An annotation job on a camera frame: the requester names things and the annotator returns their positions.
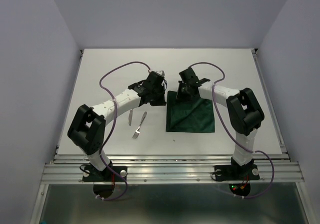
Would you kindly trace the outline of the dark green cloth napkin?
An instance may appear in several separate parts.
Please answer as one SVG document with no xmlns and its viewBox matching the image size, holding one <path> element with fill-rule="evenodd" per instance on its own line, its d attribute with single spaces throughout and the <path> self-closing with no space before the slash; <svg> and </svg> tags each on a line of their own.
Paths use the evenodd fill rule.
<svg viewBox="0 0 320 224">
<path fill-rule="evenodd" d="M 166 131 L 182 133 L 214 133 L 215 116 L 211 100 L 194 97 L 178 101 L 177 92 L 167 92 Z"/>
</svg>

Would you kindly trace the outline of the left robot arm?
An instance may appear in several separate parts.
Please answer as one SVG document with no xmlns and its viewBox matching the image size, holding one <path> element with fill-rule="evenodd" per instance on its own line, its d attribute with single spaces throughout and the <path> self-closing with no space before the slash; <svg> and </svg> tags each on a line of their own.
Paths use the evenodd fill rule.
<svg viewBox="0 0 320 224">
<path fill-rule="evenodd" d="M 105 181 L 111 176 L 111 161 L 100 150 L 106 126 L 114 117 L 141 105 L 164 106 L 164 80 L 164 71 L 150 71 L 145 80 L 128 86 L 111 100 L 92 107 L 83 104 L 77 109 L 67 136 L 87 156 L 99 180 Z"/>
</svg>

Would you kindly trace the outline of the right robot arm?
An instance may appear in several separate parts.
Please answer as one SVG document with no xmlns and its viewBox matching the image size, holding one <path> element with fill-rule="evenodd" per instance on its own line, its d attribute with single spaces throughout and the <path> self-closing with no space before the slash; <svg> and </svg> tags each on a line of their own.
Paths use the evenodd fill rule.
<svg viewBox="0 0 320 224">
<path fill-rule="evenodd" d="M 256 133 L 265 119 L 264 112 L 252 89 L 231 89 L 218 85 L 226 75 L 222 69 L 222 78 L 212 81 L 207 78 L 199 79 L 192 67 L 181 71 L 177 99 L 180 101 L 198 97 L 213 102 L 218 118 L 228 136 L 235 143 L 232 155 L 230 173 L 232 177 L 241 179 L 248 173 L 246 166 L 253 160 L 253 146 Z M 235 137 L 231 135 L 218 110 L 218 104 L 226 107 L 230 124 L 235 130 Z"/>
</svg>

